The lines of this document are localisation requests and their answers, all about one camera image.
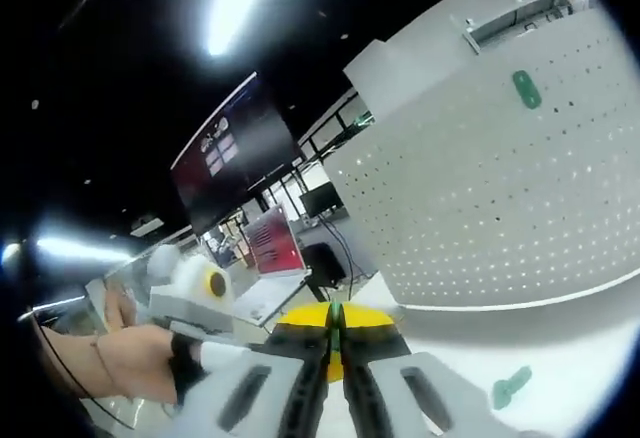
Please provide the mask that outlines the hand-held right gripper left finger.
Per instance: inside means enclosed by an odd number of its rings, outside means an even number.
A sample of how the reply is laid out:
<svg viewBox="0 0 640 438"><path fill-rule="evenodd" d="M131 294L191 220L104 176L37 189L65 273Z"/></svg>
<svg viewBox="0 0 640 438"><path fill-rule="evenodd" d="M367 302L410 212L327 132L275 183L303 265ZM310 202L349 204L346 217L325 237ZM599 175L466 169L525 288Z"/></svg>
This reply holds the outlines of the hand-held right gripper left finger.
<svg viewBox="0 0 640 438"><path fill-rule="evenodd" d="M279 319L268 339L217 351L212 371L185 393L171 437L313 437L327 394L331 304Z"/></svg>

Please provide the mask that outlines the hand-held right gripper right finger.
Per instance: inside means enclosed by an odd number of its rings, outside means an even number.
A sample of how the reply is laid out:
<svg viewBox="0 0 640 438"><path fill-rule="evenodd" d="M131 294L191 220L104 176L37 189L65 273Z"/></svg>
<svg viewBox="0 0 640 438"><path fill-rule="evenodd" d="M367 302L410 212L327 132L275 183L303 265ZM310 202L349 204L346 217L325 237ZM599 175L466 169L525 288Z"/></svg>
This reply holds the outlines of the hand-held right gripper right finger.
<svg viewBox="0 0 640 438"><path fill-rule="evenodd" d="M350 303L333 306L343 390L359 437L503 437L482 390L435 356L413 353L393 319Z"/></svg>

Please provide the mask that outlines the person's left hand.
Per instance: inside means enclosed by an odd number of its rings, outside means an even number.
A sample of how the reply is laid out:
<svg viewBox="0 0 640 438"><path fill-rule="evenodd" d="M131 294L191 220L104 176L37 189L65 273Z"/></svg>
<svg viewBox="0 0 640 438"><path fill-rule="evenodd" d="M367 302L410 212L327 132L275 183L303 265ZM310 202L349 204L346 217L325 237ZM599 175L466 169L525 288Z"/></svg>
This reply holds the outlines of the person's left hand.
<svg viewBox="0 0 640 438"><path fill-rule="evenodd" d="M137 324L135 303L123 291L106 291L104 316L108 333L94 341L94 348L116 390L181 405L205 376L202 343L155 324Z"/></svg>

